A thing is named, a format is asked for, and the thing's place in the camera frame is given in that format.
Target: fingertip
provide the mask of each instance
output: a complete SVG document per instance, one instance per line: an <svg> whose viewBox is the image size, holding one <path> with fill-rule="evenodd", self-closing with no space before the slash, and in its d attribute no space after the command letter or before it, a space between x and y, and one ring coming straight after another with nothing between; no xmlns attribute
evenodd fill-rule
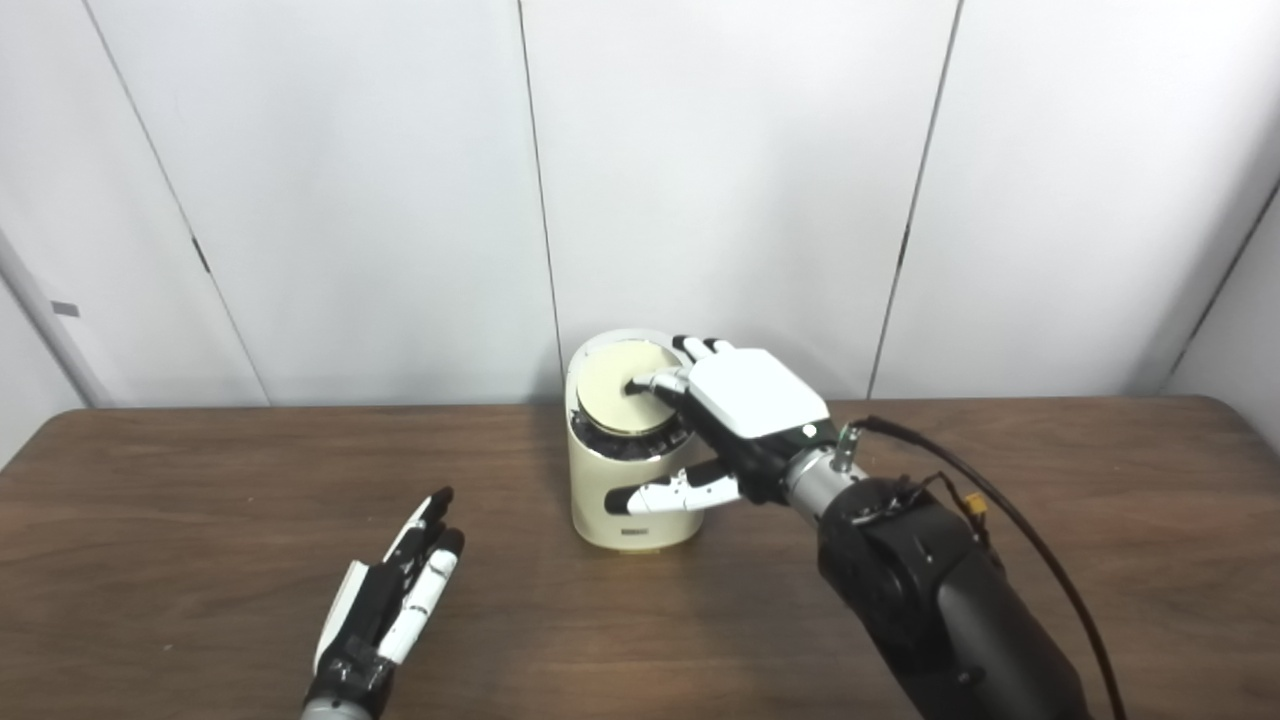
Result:
<svg viewBox="0 0 1280 720"><path fill-rule="evenodd" d="M466 546L467 537L462 534L462 530L457 528L449 528L440 534L439 542L435 543L435 550L443 550L445 552L452 552L457 557L462 557L462 547Z"/></svg>

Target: robotic hand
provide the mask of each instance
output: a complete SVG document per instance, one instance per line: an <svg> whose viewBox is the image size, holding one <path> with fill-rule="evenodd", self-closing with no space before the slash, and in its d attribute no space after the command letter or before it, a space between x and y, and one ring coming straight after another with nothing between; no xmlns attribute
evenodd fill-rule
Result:
<svg viewBox="0 0 1280 720"><path fill-rule="evenodd" d="M773 355L682 336L675 345L691 365L636 377L625 392L652 392L671 405L718 457L612 491L609 512L698 510L739 496L790 505L817 529L820 574L923 717L1089 717L1075 669L1006 582L980 509L966 506L946 475L872 478L852 462L859 423L837 432L822 398ZM961 514L925 489L933 479ZM1110 691L1106 665L1105 675ZM1123 717L1117 702L1116 710Z"/></svg>
<svg viewBox="0 0 1280 720"><path fill-rule="evenodd" d="M378 720L396 667L426 626L462 555L463 536L442 519L444 488L410 516L383 561L352 561L316 646L302 720Z"/></svg>

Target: yellow disc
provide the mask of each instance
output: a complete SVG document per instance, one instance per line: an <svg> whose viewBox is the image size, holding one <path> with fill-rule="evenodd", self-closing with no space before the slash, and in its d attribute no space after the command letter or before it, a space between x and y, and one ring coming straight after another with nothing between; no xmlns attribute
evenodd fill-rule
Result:
<svg viewBox="0 0 1280 720"><path fill-rule="evenodd" d="M675 365L680 365L675 355L648 341L605 345L582 360L577 374L577 404L596 425L611 433L646 433L676 411L649 393L628 396L622 388L636 375Z"/></svg>

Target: cylindrical device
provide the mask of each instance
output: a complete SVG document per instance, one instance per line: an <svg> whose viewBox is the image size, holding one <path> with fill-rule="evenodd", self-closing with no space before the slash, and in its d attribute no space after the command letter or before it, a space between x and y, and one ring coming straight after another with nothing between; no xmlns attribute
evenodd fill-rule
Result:
<svg viewBox="0 0 1280 720"><path fill-rule="evenodd" d="M689 539L701 512L609 515L604 495L613 488L664 478L703 456L701 443L658 398L623 395L631 378L687 364L669 334L612 331L586 341L568 364L564 421L573 527L584 539L609 550L657 550Z"/></svg>

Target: white wall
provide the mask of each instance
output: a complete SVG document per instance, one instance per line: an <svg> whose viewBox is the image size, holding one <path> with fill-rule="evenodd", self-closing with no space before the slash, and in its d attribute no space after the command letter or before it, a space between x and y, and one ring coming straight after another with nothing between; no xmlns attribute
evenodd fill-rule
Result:
<svg viewBox="0 0 1280 720"><path fill-rule="evenodd" d="M79 396L0 278L0 468L45 420L76 407Z"/></svg>
<svg viewBox="0 0 1280 720"><path fill-rule="evenodd" d="M100 404L545 398L631 325L868 391L955 0L88 6L177 200L86 6L3 3L0 266ZM1280 5L965 4L874 395L1156 389L1276 177Z"/></svg>
<svg viewBox="0 0 1280 720"><path fill-rule="evenodd" d="M527 0L566 356L618 327L867 392L951 0Z"/></svg>
<svg viewBox="0 0 1280 720"><path fill-rule="evenodd" d="M0 261L96 405L264 402L77 0L0 3Z"/></svg>
<svg viewBox="0 0 1280 720"><path fill-rule="evenodd" d="M1277 122L1274 0L968 3L874 395L1156 391Z"/></svg>
<svg viewBox="0 0 1280 720"><path fill-rule="evenodd" d="M1169 383L1235 407L1280 450L1280 202L1272 201Z"/></svg>
<svg viewBox="0 0 1280 720"><path fill-rule="evenodd" d="M559 391L515 0L91 6L273 404Z"/></svg>

